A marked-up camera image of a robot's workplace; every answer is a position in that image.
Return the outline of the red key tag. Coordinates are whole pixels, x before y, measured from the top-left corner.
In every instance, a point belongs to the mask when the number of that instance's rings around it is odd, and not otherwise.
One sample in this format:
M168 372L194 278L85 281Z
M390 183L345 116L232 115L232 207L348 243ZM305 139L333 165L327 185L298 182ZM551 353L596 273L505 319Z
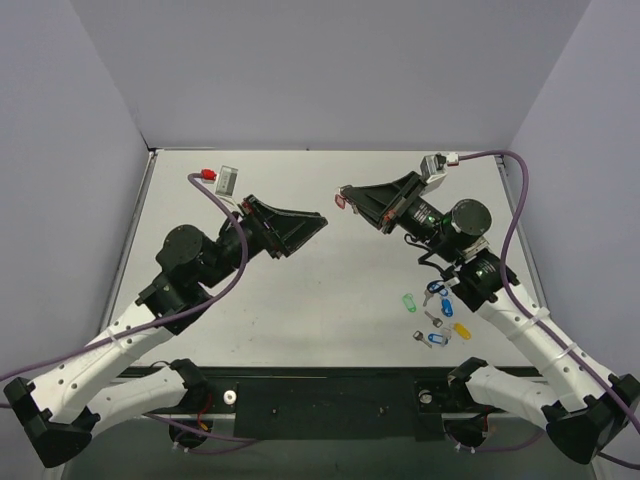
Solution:
M334 195L334 203L336 204L336 206L342 210L344 210L346 208L347 202L345 200L345 198L343 196L341 196L340 194L336 193Z

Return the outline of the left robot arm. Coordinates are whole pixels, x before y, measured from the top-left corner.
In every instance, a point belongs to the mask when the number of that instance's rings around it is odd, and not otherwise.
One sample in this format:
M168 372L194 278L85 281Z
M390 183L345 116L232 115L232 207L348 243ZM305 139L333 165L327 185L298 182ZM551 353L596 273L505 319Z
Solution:
M68 462L95 436L135 416L174 407L202 410L213 394L189 359L133 381L112 382L197 321L212 305L209 289L222 281L234 285L237 273L262 251L274 259L292 255L327 224L317 212L276 209L250 195L215 240L192 225L171 230L156 256L159 274L81 354L5 386L10 408L42 464Z

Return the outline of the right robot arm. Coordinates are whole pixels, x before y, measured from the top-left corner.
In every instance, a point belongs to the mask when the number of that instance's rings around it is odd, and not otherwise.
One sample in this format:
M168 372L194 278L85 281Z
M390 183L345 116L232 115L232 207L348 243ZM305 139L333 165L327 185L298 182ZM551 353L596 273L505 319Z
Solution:
M472 357L449 373L449 402L516 415L544 429L569 459L590 463L628 424L639 404L638 380L594 361L538 306L488 246L492 217L484 204L463 199L442 213L424 200L428 188L411 172L391 183L347 185L339 195L381 233L402 228L425 249L420 264L431 256L446 262L440 286L502 333L545 380L527 381Z

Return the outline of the blue key tag upper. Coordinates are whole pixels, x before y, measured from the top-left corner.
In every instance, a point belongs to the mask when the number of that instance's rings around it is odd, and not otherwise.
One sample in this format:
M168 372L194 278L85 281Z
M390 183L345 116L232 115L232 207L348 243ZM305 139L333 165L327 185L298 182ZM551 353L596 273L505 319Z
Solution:
M440 281L432 281L426 286L426 293L428 295L440 294L446 289L446 286Z

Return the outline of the blue key tag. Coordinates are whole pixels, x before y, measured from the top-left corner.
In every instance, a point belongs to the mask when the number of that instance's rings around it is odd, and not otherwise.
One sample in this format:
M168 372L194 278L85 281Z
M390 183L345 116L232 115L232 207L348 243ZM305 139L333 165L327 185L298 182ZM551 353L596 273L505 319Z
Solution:
M441 333L429 333L428 334L428 341L433 343L433 344L437 344L440 345L442 347L446 346L449 344L451 339L451 335L450 334L441 334Z
M440 298L440 305L441 305L441 313L447 317L447 318L451 318L454 316L454 309L453 309L453 305L451 300L448 297L441 297Z
M440 294L446 289L446 286L440 281L432 281L426 286L426 293L428 295Z

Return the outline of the loose silver key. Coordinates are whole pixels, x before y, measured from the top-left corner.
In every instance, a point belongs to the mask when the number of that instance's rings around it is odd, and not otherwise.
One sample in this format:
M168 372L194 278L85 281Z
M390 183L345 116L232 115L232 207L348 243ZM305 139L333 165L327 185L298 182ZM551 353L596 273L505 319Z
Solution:
M431 293L431 292L429 292L429 291L426 291L426 292L424 293L424 299L423 299L422 306L423 306L423 307L426 307L426 306L428 305L429 301L433 298L433 296L434 296L434 294L433 294L433 293Z

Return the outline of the green key tag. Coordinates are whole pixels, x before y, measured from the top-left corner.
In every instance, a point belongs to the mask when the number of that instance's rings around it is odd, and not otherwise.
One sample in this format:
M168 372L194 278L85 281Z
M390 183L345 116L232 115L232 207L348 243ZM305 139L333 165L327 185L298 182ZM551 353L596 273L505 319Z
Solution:
M417 306L416 303L414 301L413 295L411 293L407 293L405 295L402 296L402 302L403 305L405 306L405 308L411 312L411 313L415 313L417 311Z

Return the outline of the blue key tag middle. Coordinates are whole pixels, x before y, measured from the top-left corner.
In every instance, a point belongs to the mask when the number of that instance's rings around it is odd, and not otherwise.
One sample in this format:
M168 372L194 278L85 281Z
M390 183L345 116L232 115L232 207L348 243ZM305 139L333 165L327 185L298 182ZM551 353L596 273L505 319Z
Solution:
M451 318L454 316L454 309L453 309L453 305L451 300L448 297L441 297L440 298L440 305L441 305L441 313L447 317L447 318Z

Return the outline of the dark loose key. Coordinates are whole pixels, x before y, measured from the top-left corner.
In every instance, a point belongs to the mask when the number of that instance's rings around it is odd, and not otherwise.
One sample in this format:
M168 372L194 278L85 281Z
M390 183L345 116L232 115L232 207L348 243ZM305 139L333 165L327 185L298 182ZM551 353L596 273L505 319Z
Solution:
M424 311L424 314L427 316L427 318L432 322L432 324L436 328L439 328L442 325L442 320L439 317L434 316L427 310Z

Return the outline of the silver key by blue tag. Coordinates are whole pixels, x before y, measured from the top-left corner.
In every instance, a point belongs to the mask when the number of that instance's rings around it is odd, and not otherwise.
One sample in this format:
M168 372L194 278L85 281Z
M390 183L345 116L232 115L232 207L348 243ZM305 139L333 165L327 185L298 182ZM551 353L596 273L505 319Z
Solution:
M421 331L416 330L414 332L414 334L412 335L412 337L413 337L414 340L422 342L427 347L429 347L429 348L432 347L432 344L426 339L426 337L424 336L424 334Z

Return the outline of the yellow key tag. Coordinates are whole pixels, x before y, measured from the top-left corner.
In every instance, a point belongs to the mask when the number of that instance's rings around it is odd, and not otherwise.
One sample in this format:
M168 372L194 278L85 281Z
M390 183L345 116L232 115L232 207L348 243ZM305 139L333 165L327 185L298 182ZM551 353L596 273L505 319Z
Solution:
M471 332L461 323L453 323L451 328L464 340L472 338Z

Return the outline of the blue key tag near front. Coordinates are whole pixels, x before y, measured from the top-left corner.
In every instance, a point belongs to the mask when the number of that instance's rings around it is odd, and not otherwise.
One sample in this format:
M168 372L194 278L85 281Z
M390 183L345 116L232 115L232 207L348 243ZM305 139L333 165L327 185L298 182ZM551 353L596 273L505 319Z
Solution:
M451 335L450 334L441 334L441 333L429 333L428 334L428 341L433 343L433 344L437 344L440 345L442 347L446 346L449 344L451 339Z

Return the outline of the black front mounting rail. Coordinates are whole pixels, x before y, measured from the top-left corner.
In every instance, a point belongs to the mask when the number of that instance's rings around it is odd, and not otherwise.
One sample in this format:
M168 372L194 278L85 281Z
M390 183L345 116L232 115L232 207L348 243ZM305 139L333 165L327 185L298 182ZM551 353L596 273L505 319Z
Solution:
M439 440L446 417L477 418L486 401L459 400L447 367L204 367L213 401L153 413L231 417L236 437L258 440Z

